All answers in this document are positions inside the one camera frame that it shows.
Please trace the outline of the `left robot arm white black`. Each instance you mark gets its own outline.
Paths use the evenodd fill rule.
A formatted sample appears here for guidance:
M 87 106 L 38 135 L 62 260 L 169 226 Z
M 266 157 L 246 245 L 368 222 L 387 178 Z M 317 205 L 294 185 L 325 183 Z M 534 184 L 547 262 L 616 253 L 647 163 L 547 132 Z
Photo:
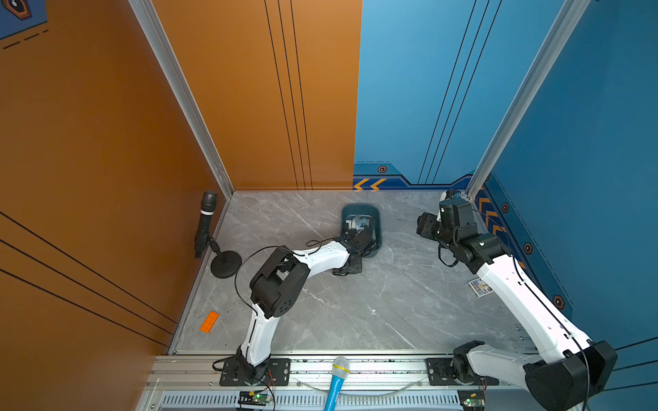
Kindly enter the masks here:
M 381 247 L 377 229 L 348 229 L 342 236 L 315 241 L 305 250 L 277 246 L 250 281 L 252 315 L 236 364 L 249 383 L 266 374 L 279 319 L 295 305 L 307 280 L 331 272 L 339 277 L 363 271 L 363 259 Z

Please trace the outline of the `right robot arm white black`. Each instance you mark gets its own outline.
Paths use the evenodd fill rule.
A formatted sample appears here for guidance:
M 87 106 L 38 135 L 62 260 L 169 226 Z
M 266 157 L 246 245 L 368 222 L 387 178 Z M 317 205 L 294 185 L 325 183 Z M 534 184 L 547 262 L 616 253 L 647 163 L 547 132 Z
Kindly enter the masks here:
M 498 236 L 481 233 L 474 209 L 456 190 L 444 193 L 438 214 L 425 212 L 417 234 L 437 241 L 455 265 L 465 265 L 507 306 L 536 354 L 495 349 L 474 340 L 453 351 L 452 373 L 464 385 L 496 378 L 527 390 L 546 410 L 585 410 L 605 388 L 618 359 L 594 342 L 546 298 Z

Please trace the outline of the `dark teal storage box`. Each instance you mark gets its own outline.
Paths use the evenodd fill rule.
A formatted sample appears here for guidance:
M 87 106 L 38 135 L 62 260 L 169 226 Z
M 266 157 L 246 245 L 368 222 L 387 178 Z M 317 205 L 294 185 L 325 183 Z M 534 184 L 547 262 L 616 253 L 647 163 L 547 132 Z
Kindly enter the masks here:
M 363 220 L 370 222 L 369 228 L 375 234 L 375 250 L 365 258 L 373 258 L 379 252 L 382 246 L 381 222 L 380 211 L 377 207 L 367 203 L 351 203 L 343 207 L 341 211 L 341 233 L 346 233 L 349 229 L 346 224 L 348 219 L 356 219 L 361 217 Z

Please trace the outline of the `colourful printed card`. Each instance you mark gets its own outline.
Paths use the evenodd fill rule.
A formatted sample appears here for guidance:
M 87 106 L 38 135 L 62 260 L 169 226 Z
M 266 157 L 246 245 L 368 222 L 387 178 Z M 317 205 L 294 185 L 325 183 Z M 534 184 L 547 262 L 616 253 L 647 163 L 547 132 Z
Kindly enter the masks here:
M 476 294 L 477 298 L 489 296 L 494 292 L 494 290 L 488 284 L 479 278 L 469 281 L 468 284 L 471 290 Z

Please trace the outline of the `blue handheld microphone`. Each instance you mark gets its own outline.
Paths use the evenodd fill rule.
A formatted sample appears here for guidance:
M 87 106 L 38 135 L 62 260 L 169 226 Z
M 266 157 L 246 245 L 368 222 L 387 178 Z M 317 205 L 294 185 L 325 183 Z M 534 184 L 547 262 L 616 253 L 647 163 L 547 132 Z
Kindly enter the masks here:
M 346 357 L 339 356 L 332 363 L 332 380 L 330 389 L 327 394 L 325 411 L 334 411 L 337 405 L 339 393 L 342 390 L 344 381 L 350 375 L 350 362 Z

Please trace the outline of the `black microphone on stand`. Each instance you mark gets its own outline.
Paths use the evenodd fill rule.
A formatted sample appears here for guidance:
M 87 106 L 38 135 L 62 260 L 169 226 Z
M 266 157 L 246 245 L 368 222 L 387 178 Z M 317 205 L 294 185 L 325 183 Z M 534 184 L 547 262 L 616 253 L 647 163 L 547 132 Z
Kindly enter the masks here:
M 218 194 L 205 191 L 200 202 L 200 219 L 195 232 L 195 258 L 202 257 L 208 248 L 215 253 L 211 262 L 211 272 L 214 277 L 226 279 L 236 276 L 243 260 L 235 251 L 222 251 L 217 241 L 210 233 L 212 218 L 218 206 Z

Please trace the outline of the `orange plastic tag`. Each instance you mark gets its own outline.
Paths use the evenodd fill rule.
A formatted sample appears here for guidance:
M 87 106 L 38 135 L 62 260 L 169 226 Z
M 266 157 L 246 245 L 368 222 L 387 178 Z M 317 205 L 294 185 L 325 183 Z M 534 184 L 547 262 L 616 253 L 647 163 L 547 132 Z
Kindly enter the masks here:
M 200 331 L 209 334 L 219 319 L 219 313 L 211 311 L 200 326 Z

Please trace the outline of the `right green circuit board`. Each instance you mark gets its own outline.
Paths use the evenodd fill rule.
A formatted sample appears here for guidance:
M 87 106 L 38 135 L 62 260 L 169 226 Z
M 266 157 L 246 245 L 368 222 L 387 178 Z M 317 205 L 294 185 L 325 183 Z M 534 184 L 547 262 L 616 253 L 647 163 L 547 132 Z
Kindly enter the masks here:
M 486 397 L 483 391 L 459 390 L 459 402 L 463 411 L 484 411 Z

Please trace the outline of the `green circuit board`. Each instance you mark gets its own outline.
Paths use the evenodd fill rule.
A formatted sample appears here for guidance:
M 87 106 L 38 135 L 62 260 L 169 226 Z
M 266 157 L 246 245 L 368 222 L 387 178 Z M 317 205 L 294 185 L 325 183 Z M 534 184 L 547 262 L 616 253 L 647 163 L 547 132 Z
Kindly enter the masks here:
M 240 391 L 236 401 L 239 410 L 262 410 L 272 405 L 272 396 L 264 391 Z
M 484 411 L 486 397 L 483 391 L 459 390 L 459 402 L 463 411 Z

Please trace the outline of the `left green circuit board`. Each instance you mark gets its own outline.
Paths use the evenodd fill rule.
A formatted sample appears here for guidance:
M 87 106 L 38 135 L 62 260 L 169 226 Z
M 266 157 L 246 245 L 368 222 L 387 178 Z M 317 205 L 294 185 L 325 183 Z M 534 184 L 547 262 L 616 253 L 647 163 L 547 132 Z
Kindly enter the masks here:
M 239 410 L 262 410 L 272 405 L 272 396 L 264 391 L 240 391 L 236 401 Z

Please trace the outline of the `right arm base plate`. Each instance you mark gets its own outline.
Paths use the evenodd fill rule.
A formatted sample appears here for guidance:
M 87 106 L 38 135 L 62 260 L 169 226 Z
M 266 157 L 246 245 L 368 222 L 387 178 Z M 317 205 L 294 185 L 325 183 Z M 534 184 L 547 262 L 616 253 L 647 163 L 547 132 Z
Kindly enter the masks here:
M 496 386 L 500 381 L 496 378 L 466 375 L 459 377 L 453 367 L 452 357 L 433 357 L 425 360 L 428 380 L 431 386 L 439 385 L 486 385 Z

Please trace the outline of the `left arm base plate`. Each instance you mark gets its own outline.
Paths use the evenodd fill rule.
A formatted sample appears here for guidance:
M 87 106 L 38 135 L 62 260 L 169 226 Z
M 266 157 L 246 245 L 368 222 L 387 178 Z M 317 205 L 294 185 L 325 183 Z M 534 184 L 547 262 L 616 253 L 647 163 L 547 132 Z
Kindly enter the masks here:
M 270 358 L 259 366 L 236 359 L 234 357 L 223 361 L 219 374 L 219 385 L 237 386 L 287 386 L 291 376 L 291 360 L 289 358 Z

